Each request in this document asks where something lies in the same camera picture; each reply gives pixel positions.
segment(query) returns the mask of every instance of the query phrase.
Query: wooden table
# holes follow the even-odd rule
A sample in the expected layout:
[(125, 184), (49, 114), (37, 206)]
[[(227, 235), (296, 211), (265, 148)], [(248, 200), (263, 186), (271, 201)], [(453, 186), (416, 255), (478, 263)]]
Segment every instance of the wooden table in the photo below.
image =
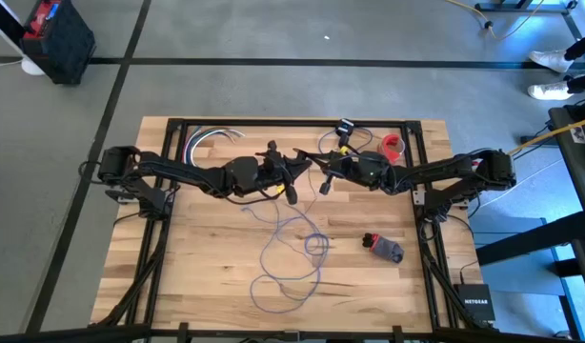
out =
[[(142, 151), (160, 153), (167, 117), (145, 117), (136, 146)], [(452, 156), (444, 121), (421, 121), (429, 161)], [(203, 141), (195, 152), (201, 167), (222, 166), (236, 156), (265, 151), (274, 139), (278, 149), (294, 157), (293, 148), (317, 151), (320, 136), (330, 131), (318, 127), (239, 127), (246, 134), (233, 144), (224, 137)], [(375, 150), (381, 138), (395, 129), (370, 128), (375, 139), (366, 150)], [(325, 138), (323, 150), (336, 145), (334, 134)], [(358, 147), (368, 136), (362, 131), (351, 140)], [(417, 158), (415, 144), (410, 147)], [(404, 165), (401, 158), (397, 164)], [(313, 165), (296, 181), (302, 212), (314, 200), (325, 177)], [(442, 188), (451, 182), (435, 183)], [(244, 200), (256, 198), (251, 194)], [(277, 201), (280, 218), (293, 216), (286, 200)], [(274, 204), (264, 202), (251, 208), (268, 220), (274, 220)], [(137, 211), (134, 205), (122, 206), (119, 216)], [(466, 212), (452, 210), (466, 219)], [(152, 326), (177, 329), (180, 322), (189, 322), (197, 330), (249, 331), (331, 331), (390, 332), (400, 325), (407, 333), (432, 331), (420, 264), (417, 235), (408, 192), (388, 196), (369, 192), (347, 181), (335, 180), (329, 195), (318, 194), (308, 217), (330, 238), (331, 249), (322, 269), (322, 282), (316, 293), (298, 310), (285, 314), (265, 313), (250, 298), (251, 282), (262, 271), (258, 257), (270, 239), (274, 224), (254, 219), (224, 200), (215, 199), (192, 186), (183, 185), (176, 195), (164, 268), (159, 285)], [(145, 220), (133, 217), (117, 224), (105, 262), (91, 321), (108, 314), (131, 284)], [(304, 221), (294, 221), (285, 228), (282, 239), (303, 250), (304, 237), (310, 228)], [(404, 260), (395, 265), (371, 254), (361, 246), (365, 232), (377, 232), (398, 242), (405, 250)], [(461, 223), (450, 220), (442, 225), (443, 241), (453, 283), (458, 282), (459, 269), (476, 260), (471, 233)], [(266, 252), (266, 267), (281, 276), (309, 272), (313, 266), (303, 256), (282, 243), (273, 244)], [(465, 281), (480, 283), (476, 264), (464, 270)], [(315, 282), (287, 284), (287, 290), (302, 295)], [(447, 324), (443, 293), (434, 281), (439, 317)], [(139, 310), (146, 308), (146, 289)], [(294, 306), (280, 294), (269, 279), (257, 282), (257, 302), (273, 310)]]

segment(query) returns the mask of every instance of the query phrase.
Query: concrete floor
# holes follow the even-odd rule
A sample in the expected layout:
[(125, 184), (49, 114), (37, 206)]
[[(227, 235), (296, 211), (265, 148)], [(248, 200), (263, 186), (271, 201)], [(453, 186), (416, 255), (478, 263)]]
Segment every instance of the concrete floor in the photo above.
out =
[[(24, 18), (33, 1), (7, 3)], [(142, 1), (73, 3), (95, 31), (96, 56), (122, 57)], [(524, 18), (490, 17), (498, 33)], [(471, 14), (441, 0), (159, 0), (134, 56), (521, 62), (530, 50), (573, 42), (560, 15), (542, 14), (495, 42)], [(14, 52), (0, 41), (0, 55)], [(0, 68), (0, 334), (25, 325), (117, 70), (90, 66), (82, 85), (69, 88), (18, 66)], [(132, 66), (104, 146), (133, 144), (146, 115), (252, 115), (445, 119), (455, 152), (507, 150), (520, 134), (541, 129), (549, 108), (583, 98), (539, 102), (525, 92), (560, 79), (545, 70)], [(529, 154), (516, 166), (519, 179), (558, 158), (556, 150)], [(87, 325), (116, 209), (91, 187), (43, 330)], [(563, 163), (482, 209), (547, 220), (578, 210)], [(549, 323), (530, 333), (564, 329)]]

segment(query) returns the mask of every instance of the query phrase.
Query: netgear logo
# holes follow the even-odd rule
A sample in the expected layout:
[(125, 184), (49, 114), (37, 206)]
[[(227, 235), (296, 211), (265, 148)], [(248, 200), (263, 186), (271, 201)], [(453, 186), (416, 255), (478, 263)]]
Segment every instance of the netgear logo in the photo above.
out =
[(486, 299), (464, 299), (464, 304), (487, 305)]

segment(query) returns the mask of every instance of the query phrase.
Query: white sneaker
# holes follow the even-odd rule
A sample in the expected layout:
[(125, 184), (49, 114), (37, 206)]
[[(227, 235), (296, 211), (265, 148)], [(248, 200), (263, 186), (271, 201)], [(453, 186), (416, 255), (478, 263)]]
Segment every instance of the white sneaker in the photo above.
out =
[(530, 86), (528, 94), (538, 100), (566, 100), (572, 96), (568, 93), (568, 82), (566, 81)]
[(566, 61), (563, 55), (566, 54), (565, 50), (555, 51), (532, 51), (530, 52), (530, 59), (539, 64), (540, 66), (547, 67), (557, 72), (566, 72), (568, 68), (574, 63), (574, 61)]

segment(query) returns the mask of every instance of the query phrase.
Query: person's foot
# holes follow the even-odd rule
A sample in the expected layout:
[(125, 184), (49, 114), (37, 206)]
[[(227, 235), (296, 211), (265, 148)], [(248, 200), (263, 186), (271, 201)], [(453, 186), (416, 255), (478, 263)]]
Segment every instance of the person's foot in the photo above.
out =
[(566, 100), (572, 96), (572, 94), (568, 93), (568, 83), (566, 81), (530, 86), (528, 94), (538, 100)]
[(551, 70), (557, 72), (566, 72), (574, 61), (566, 61), (566, 59), (563, 57), (565, 54), (565, 50), (546, 52), (532, 51), (530, 52), (530, 59), (540, 66), (547, 67)]

